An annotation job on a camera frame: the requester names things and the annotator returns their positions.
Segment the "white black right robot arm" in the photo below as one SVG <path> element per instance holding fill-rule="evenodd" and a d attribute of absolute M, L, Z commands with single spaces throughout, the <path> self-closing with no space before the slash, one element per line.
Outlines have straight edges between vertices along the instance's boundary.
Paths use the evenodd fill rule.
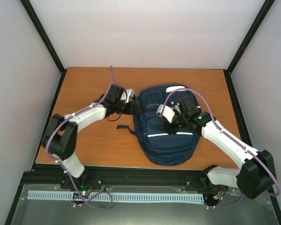
<path fill-rule="evenodd" d="M 276 194 L 268 191 L 272 185 L 278 185 L 272 155 L 266 150 L 258 151 L 232 135 L 210 112 L 201 112 L 190 96 L 181 98 L 174 109 L 161 104 L 156 113 L 166 119 L 160 129 L 174 135 L 179 128 L 188 128 L 216 145 L 237 165 L 236 169 L 219 166 L 210 169 L 207 178 L 211 184 L 238 188 L 250 199 L 261 193 Z"/>

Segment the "navy blue student backpack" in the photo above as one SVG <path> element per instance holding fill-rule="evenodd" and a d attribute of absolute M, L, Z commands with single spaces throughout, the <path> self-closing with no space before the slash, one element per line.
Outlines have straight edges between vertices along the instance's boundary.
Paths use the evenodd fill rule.
<path fill-rule="evenodd" d="M 141 109 L 140 114 L 133 116 L 134 130 L 127 125 L 117 125 L 117 129 L 128 129 L 136 136 L 146 157 L 156 165 L 175 166 L 186 162 L 192 157 L 200 140 L 200 135 L 186 127 L 180 127 L 174 135 L 159 128 L 167 120 L 157 116 L 158 106 L 165 102 L 172 91 L 180 88 L 187 87 L 174 83 L 142 90 L 133 97 L 134 102 L 140 103 Z"/>

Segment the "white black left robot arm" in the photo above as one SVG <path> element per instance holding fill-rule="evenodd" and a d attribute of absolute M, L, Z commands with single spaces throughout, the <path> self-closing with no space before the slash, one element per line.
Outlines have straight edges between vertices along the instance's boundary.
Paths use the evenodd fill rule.
<path fill-rule="evenodd" d="M 106 93 L 89 106 L 64 116 L 60 114 L 52 116 L 43 136 L 42 146 L 47 156 L 64 169 L 77 188 L 84 188 L 88 183 L 87 175 L 83 174 L 85 167 L 75 153 L 78 133 L 112 114 L 137 115 L 141 112 L 141 106 L 134 100 L 135 98 L 133 89 L 112 84 Z"/>

